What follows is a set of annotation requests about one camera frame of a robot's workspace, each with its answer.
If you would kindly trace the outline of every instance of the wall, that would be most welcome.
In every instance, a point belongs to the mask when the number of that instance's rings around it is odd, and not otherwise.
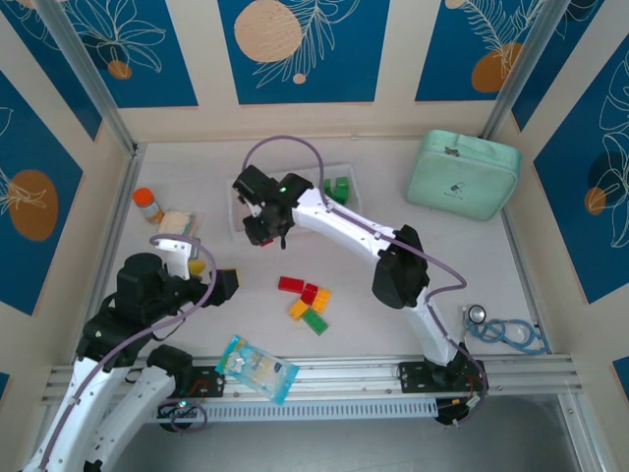
[[[533,162],[549,140],[552,144],[555,131],[627,36],[629,28],[625,19],[628,16],[629,4],[625,0],[605,0],[523,132],[518,131],[515,121],[509,117],[495,137],[523,152],[521,182],[508,206],[515,234],[552,337],[559,350],[573,356],[595,419],[617,461],[616,470],[629,470],[626,447],[629,404],[611,367],[613,360],[629,354],[629,286],[624,285],[598,299],[590,297],[588,301]],[[592,106],[598,122],[600,103],[592,103]],[[570,148],[564,153],[561,148],[553,148],[557,155],[555,161],[561,162],[565,172],[556,182],[545,183],[584,188],[583,199],[576,210],[579,217],[588,216],[583,206],[588,179],[587,175],[575,176],[571,170],[582,158],[578,150],[580,134],[589,133],[600,134],[600,129],[598,126],[573,129],[576,150]],[[573,229],[584,232],[590,229],[579,228]],[[609,227],[603,229],[611,233]],[[596,243],[593,239],[590,248],[594,254]],[[629,248],[615,251],[619,251],[615,269],[622,271],[620,265],[623,264],[626,270],[622,261]],[[598,277],[609,277],[608,272],[597,270],[595,266],[592,270]]]
[[[140,142],[478,134],[543,4],[497,0],[501,17],[485,0],[86,1],[116,37],[60,5]]]
[[[491,100],[414,100],[440,3],[391,0],[374,103],[242,106],[218,3],[169,1],[199,107],[123,109],[122,116],[134,136],[147,142],[257,138],[279,133],[420,135],[440,127],[477,134],[491,111]]]
[[[10,375],[0,405],[0,469],[17,470],[22,465],[17,463],[19,457],[28,453],[24,449],[31,415],[41,399],[50,368],[67,363],[75,347],[79,320],[84,315],[127,158],[106,127],[102,126],[92,140],[2,15],[0,43],[0,71],[83,171],[32,314],[0,303],[0,372]],[[27,136],[28,139],[36,141],[40,136]],[[12,156],[20,156],[21,147],[0,148],[0,167]],[[53,158],[49,148],[42,148],[41,152],[44,157]],[[7,211],[0,217],[9,216]],[[13,237],[6,227],[2,231],[3,242]],[[30,248],[36,251],[36,243],[16,246],[16,259],[24,258],[28,264]],[[2,261],[3,285],[15,276],[9,269],[13,263],[8,258]]]

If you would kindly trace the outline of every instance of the white floor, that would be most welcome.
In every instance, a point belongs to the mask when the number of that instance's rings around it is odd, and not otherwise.
[[[278,356],[366,356],[420,354],[421,346],[401,314],[380,304],[371,293],[372,267],[322,236],[293,237],[288,248],[264,248],[234,242],[228,229],[225,182],[240,171],[255,142],[151,144],[139,186],[148,186],[164,209],[202,214],[198,236],[219,267],[235,267],[241,287],[220,308],[192,316],[169,344],[197,356],[219,356],[233,334],[240,334]],[[499,216],[471,221],[438,210],[413,206],[404,196],[419,141],[379,139],[312,140],[327,164],[350,163],[363,199],[364,216],[381,224],[415,227],[427,253],[461,272],[466,290],[435,300],[452,329],[463,331],[461,307],[481,304],[490,318],[531,320],[516,266]],[[262,147],[253,164],[267,172],[313,167],[310,151],[281,142]],[[109,282],[127,256],[152,251],[147,240],[156,227],[130,208]],[[329,330],[317,337],[287,310],[296,296],[277,290],[280,275],[304,278],[329,288],[332,297],[323,317]],[[433,288],[451,283],[437,267],[429,268]],[[508,346],[470,340],[473,353],[513,353]]]

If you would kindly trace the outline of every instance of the clear plastic bag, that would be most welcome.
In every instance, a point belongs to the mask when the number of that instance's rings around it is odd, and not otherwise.
[[[219,374],[232,376],[278,405],[284,402],[298,371],[295,364],[271,356],[240,336],[232,338],[216,367]]]

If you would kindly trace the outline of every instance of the purple cable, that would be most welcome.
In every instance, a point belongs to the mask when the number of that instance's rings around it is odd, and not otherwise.
[[[319,193],[321,195],[321,199],[323,200],[323,203],[325,204],[326,207],[328,207],[330,209],[330,211],[332,211],[334,214],[337,214],[338,216],[346,219],[347,221],[349,221],[349,222],[359,226],[360,228],[364,229],[365,231],[369,232],[372,235],[375,235],[377,233],[377,231],[375,231],[370,226],[364,224],[362,221],[352,217],[351,215],[349,215],[347,213],[344,213],[343,211],[339,210],[338,208],[330,206],[330,201],[329,201],[327,195],[325,194],[325,191],[323,190],[323,179],[324,179],[323,159],[321,157],[321,154],[318,152],[318,150],[316,150],[316,147],[311,145],[306,140],[303,140],[301,138],[297,138],[295,136],[289,136],[289,135],[278,135],[278,136],[271,136],[270,138],[266,138],[265,140],[262,140],[259,143],[257,143],[255,146],[253,146],[249,150],[249,152],[247,152],[247,155],[245,156],[245,161],[243,162],[243,170],[245,170],[247,168],[247,164],[249,163],[249,160],[251,159],[252,155],[254,154],[254,152],[259,147],[261,147],[261,146],[263,146],[263,145],[265,145],[267,143],[270,143],[272,141],[279,141],[279,140],[287,140],[287,141],[294,141],[296,143],[300,143],[300,144],[306,146],[308,149],[310,149],[313,152],[314,157],[316,158],[316,161],[318,162],[318,190],[319,190]],[[443,337],[445,337],[448,340],[448,342],[450,344],[452,344],[453,347],[456,348],[456,350],[458,352],[463,354],[472,363],[472,365],[474,365],[474,367],[479,371],[479,375],[481,376],[481,379],[483,381],[483,390],[481,392],[481,398],[480,398],[479,402],[477,403],[477,405],[473,409],[471,409],[469,411],[468,416],[466,416],[461,421],[459,421],[459,424],[462,424],[462,423],[468,421],[472,417],[474,412],[479,410],[480,409],[479,407],[481,405],[483,405],[483,403],[485,402],[485,399],[487,397],[487,392],[489,390],[489,385],[487,383],[487,378],[486,378],[486,372],[485,372],[485,369],[483,369],[483,367],[481,366],[481,364],[479,364],[479,362],[472,356],[472,354],[470,354],[468,351],[463,349],[456,342],[454,342],[454,340],[452,340],[450,338],[450,335],[448,334],[448,331],[445,329],[445,326],[439,320],[439,317],[436,315],[436,313],[434,312],[434,309],[432,308],[432,306],[428,302],[430,301],[431,298],[433,298],[435,295],[438,295],[439,293],[449,292],[449,291],[453,291],[453,290],[461,290],[461,289],[463,289],[463,288],[468,286],[468,282],[465,280],[463,275],[461,275],[459,272],[454,270],[452,267],[450,267],[449,265],[444,264],[443,262],[441,262],[438,259],[435,259],[432,256],[429,256],[428,254],[423,253],[419,249],[414,248],[413,246],[409,246],[406,243],[403,243],[403,242],[398,241],[396,239],[390,238],[390,237],[385,236],[383,234],[379,234],[378,237],[383,239],[387,243],[394,244],[395,246],[398,246],[401,249],[409,251],[412,254],[414,254],[415,256],[417,256],[419,258],[422,258],[422,259],[428,261],[429,263],[432,263],[432,264],[442,268],[443,270],[448,272],[450,275],[452,275],[454,278],[456,278],[459,281],[459,283],[456,284],[456,285],[447,285],[445,287],[435,288],[434,290],[432,290],[426,296],[426,303],[427,303],[427,306],[429,308],[430,315],[432,316],[432,319],[434,320],[434,323],[437,325],[437,327],[441,331],[441,334],[443,334]]]
[[[156,234],[156,235],[152,236],[148,240],[148,242],[150,244],[152,244],[153,246],[156,246],[157,245],[157,241],[159,241],[160,239],[172,239],[172,240],[175,240],[175,241],[182,241],[184,243],[189,243],[189,244],[192,244],[193,246],[197,247],[199,249],[199,251],[201,251],[203,254],[205,254],[207,259],[209,260],[209,265],[211,267],[211,280],[209,281],[209,285],[207,286],[207,290],[205,291],[203,296],[200,297],[199,301],[196,304],[194,304],[194,306],[192,308],[190,308],[186,312],[182,313],[181,315],[178,315],[178,316],[176,316],[176,317],[174,317],[174,318],[172,318],[172,319],[170,319],[170,320],[168,320],[166,322],[163,322],[163,323],[160,323],[160,324],[156,324],[154,326],[150,326],[150,327],[148,327],[146,329],[143,329],[142,331],[138,332],[137,334],[134,334],[130,338],[125,339],[123,342],[121,342],[116,347],[114,347],[111,351],[109,351],[109,353],[105,357],[102,358],[102,360],[91,370],[91,372],[89,372],[89,374],[87,375],[86,379],[81,383],[81,385],[79,385],[79,388],[77,388],[77,391],[72,396],[72,399],[75,400],[75,401],[73,403],[70,403],[66,407],[65,411],[63,412],[63,414],[61,415],[61,417],[59,419],[59,423],[57,423],[57,426],[55,427],[54,431],[52,432],[52,435],[50,436],[50,441],[46,445],[46,448],[45,448],[45,450],[43,452],[43,455],[41,456],[41,461],[39,462],[39,469],[40,470],[45,470],[46,464],[50,460],[50,455],[52,454],[52,449],[55,446],[55,444],[57,443],[57,440],[59,439],[59,436],[61,435],[61,432],[62,432],[64,426],[68,422],[68,418],[70,418],[70,414],[72,413],[73,408],[75,407],[76,404],[79,404],[81,402],[81,395],[86,390],[86,388],[89,385],[89,383],[105,367],[105,365],[111,359],[113,359],[114,356],[116,356],[120,351],[122,351],[125,347],[129,346],[130,344],[133,344],[137,340],[142,339],[143,337],[148,336],[148,335],[152,334],[153,332],[155,332],[155,331],[157,331],[159,329],[164,329],[165,327],[168,327],[168,326],[171,326],[171,325],[175,325],[178,322],[181,322],[181,321],[185,320],[192,313],[194,313],[196,310],[201,308],[203,303],[205,303],[207,301],[207,299],[209,298],[209,296],[211,295],[212,290],[214,290],[214,286],[216,285],[216,261],[214,260],[214,257],[213,257],[213,255],[211,254],[210,251],[208,251],[204,246],[202,246],[199,242],[195,241],[194,239],[189,238],[187,236],[182,236],[181,234]]]

